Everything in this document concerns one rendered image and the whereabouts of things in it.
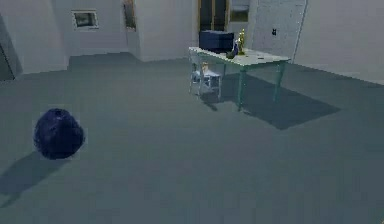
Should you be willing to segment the dark blue box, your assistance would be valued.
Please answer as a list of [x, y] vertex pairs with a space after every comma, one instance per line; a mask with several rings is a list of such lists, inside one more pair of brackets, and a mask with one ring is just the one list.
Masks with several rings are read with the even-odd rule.
[[199, 47], [214, 53], [226, 53], [233, 49], [234, 33], [205, 30], [199, 33]]

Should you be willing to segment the dark window with wooden frame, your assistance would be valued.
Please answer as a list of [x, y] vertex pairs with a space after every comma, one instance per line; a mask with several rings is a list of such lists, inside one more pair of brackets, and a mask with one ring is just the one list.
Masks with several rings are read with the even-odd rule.
[[198, 31], [225, 31], [229, 0], [197, 0]]

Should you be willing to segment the white chair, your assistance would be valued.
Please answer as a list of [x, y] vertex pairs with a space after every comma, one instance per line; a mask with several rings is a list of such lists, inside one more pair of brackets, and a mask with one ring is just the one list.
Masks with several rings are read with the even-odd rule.
[[196, 63], [191, 65], [189, 91], [192, 91], [193, 84], [200, 84], [200, 72], [203, 72], [203, 87], [208, 92], [216, 91], [218, 97], [221, 97], [222, 75], [211, 70], [207, 62], [202, 63], [201, 69]]

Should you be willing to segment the brown framed wall picture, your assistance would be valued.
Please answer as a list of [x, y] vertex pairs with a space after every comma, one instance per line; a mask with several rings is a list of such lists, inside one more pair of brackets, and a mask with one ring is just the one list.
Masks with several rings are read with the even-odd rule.
[[135, 18], [135, 7], [134, 0], [124, 0], [123, 1], [123, 10], [125, 18], [125, 26], [127, 29], [135, 30], [136, 29], [136, 18]]

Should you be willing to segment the dark blue round beanbag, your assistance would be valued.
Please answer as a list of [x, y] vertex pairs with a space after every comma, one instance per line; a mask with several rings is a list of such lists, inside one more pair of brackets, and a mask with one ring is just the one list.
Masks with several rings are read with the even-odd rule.
[[49, 109], [38, 119], [34, 128], [34, 146], [49, 160], [73, 156], [84, 141], [84, 129], [65, 109]]

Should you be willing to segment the pale framed wall picture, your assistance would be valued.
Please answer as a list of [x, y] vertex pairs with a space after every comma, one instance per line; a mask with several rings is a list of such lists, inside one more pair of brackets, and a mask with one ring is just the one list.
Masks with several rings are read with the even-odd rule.
[[250, 0], [231, 0], [230, 21], [247, 22], [250, 9]]

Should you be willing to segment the white room door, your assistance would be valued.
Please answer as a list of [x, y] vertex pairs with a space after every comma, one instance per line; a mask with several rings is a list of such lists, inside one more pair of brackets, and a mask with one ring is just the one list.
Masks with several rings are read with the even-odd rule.
[[293, 60], [306, 6], [307, 0], [258, 0], [252, 48]]

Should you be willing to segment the white framed wall picture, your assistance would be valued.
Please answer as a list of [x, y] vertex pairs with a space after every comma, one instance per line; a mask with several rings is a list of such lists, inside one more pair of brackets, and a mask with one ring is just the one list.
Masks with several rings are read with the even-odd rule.
[[71, 13], [75, 30], [91, 30], [99, 28], [95, 10], [72, 10]]

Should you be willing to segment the dark blue vase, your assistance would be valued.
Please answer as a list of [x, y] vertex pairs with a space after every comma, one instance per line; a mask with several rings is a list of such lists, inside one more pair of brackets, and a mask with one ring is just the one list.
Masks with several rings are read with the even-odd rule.
[[233, 49], [226, 53], [226, 58], [233, 59], [238, 54], [238, 44], [235, 43]]

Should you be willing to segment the green table with pale top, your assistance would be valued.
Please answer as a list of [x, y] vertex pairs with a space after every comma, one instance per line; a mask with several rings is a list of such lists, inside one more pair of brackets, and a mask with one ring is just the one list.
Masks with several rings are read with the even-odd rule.
[[[214, 53], [212, 51], [201, 49], [200, 47], [189, 47], [188, 58], [191, 65], [196, 63], [198, 68], [202, 68], [203, 62], [213, 61], [215, 63], [223, 64], [224, 67], [228, 65], [236, 66], [239, 68], [238, 78], [238, 90], [237, 90], [237, 109], [242, 110], [243, 107], [243, 95], [246, 85], [245, 75], [249, 70], [254, 70], [262, 67], [276, 66], [277, 77], [275, 81], [273, 101], [276, 102], [279, 95], [279, 89], [281, 86], [282, 78], [284, 75], [286, 64], [290, 61], [288, 57], [276, 56], [265, 52], [255, 51], [251, 49], [244, 49], [245, 55], [236, 55], [233, 59], [226, 58], [224, 53]], [[200, 84], [198, 85], [197, 95], [201, 97], [204, 91], [207, 91], [203, 87], [203, 72], [200, 72]]]

